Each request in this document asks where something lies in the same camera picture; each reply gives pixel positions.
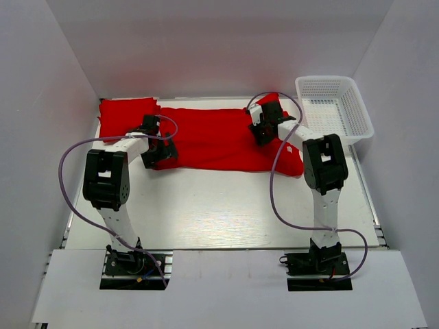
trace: purple cable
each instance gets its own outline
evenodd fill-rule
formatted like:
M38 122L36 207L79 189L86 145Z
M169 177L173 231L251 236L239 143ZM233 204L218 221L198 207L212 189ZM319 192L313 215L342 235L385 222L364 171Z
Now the purple cable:
M272 170L271 170L271 172L270 172L270 202L271 202L271 205L272 205L273 212L274 212L274 214L276 215L276 217L279 219L279 221L281 221L282 223L284 223L286 226L289 226L289 227L291 227L291 228L295 228L295 229L297 229L297 230L305 230L305 231L332 231L332 230L333 230L332 228L309 228L309 227L307 227L307 226L299 226L299 225L294 225L294 224L288 223L286 220L284 220L284 218L282 218L282 216L279 214L279 212L278 212L277 209L276 209L276 204L274 203L274 191L273 191L274 173L276 172L276 165L277 165L277 162L278 162L278 160L279 160L279 157L281 156L282 149L285 147L285 144L287 144L288 139L292 136L292 134L294 134L294 132L295 132L295 131L297 130L297 128L299 127L299 124L300 124L300 123L302 122L302 120L303 120L303 111L302 111L302 108L300 107L300 105L297 103L297 101L294 100L292 97L290 97L290 96L288 96L288 95L286 95L286 94L284 94L284 93L279 93L279 92L276 92L276 91L268 91L268 92L260 93L260 94L258 94L258 95L256 95L256 96L254 96L254 97L248 102L247 110L248 110L248 108L250 107L250 105L252 104L252 102L253 102L257 97L262 96L262 95L264 95L264 94L268 94L268 93L276 93L276 94L280 94L280 95L283 95L283 96L285 96L286 98L290 99L291 101L293 101L293 102L296 104L297 109L298 109L298 111L299 111L299 113L300 113L300 118L299 118L299 120L298 120L298 124L295 125L295 126L293 127L293 129L291 129L291 131L288 133L288 135L287 135L287 136L285 137L285 139L282 141L281 146L279 147L279 150L278 150L277 153L276 153L276 157L274 158L274 162L273 162ZM368 242L367 242L366 238L364 237L364 235L363 235L361 232L359 232L359 231L357 231L357 230L354 230L354 229L352 229L352 228L338 228L338 229L335 229L335 231L336 231L336 232L352 232L352 233L355 233L355 234L359 235L359 237L360 237L360 238L363 240L363 242L364 242L364 255L363 255L363 259L361 260L360 264L357 266L357 268L356 268L355 270L353 270L353 271L350 272L348 275L343 276L343 277L341 277L341 278L338 278L338 279L332 279L333 282L336 282L336 281L342 281L342 280L348 279L348 278L350 278L351 276L353 276L354 274L356 274L356 273L357 273L357 272L363 267L364 263L366 262L367 255L368 255Z
M141 252L141 253L147 255L148 257L150 257L151 260L154 262L154 264L157 266L158 272L160 273L160 277L161 277L163 284L165 285L165 288L166 288L166 286L167 286L166 279L165 279L163 272L162 272L162 269L160 268L160 265L157 263L157 260L155 259L155 257L144 249L135 248L135 247L128 245L120 236L117 236L116 232L114 232L113 230L110 230L109 228L106 228L105 226L99 225L99 224L95 223L94 221L91 221L90 219L86 218L83 214L81 214L79 211L77 211L75 206L71 203L69 196L67 195L66 188L64 186L64 179L62 178L62 167L64 166L64 161L66 160L66 157L69 155L69 153L72 150L74 150L76 147L78 147L80 145L92 143L92 142L96 142L96 141L121 140L121 139L125 139L125 138L150 138L150 139L158 139L160 141L167 141L168 139L171 139L175 135L177 135L178 126L174 120L172 120L171 118L166 117L164 115L160 115L160 114L158 114L156 116L171 121L175 125L176 131L171 136L168 136L168 137L159 137L159 136L150 136L150 135L134 135L134 136L129 137L129 136L123 135L123 136L97 137L97 138L90 138L90 139L86 139L84 141L80 141L80 142L70 146L62 155L61 160L60 160L60 164L58 166L58 180L60 182L62 196L64 197L64 200L67 203L67 205L69 206L69 208L71 209L71 211L73 211L73 213L76 216L78 216L80 219L82 219L86 223L88 223L92 226L95 226L96 228L100 228L101 230L104 230L105 232L114 236L124 247L127 247L128 249L131 249L135 252Z

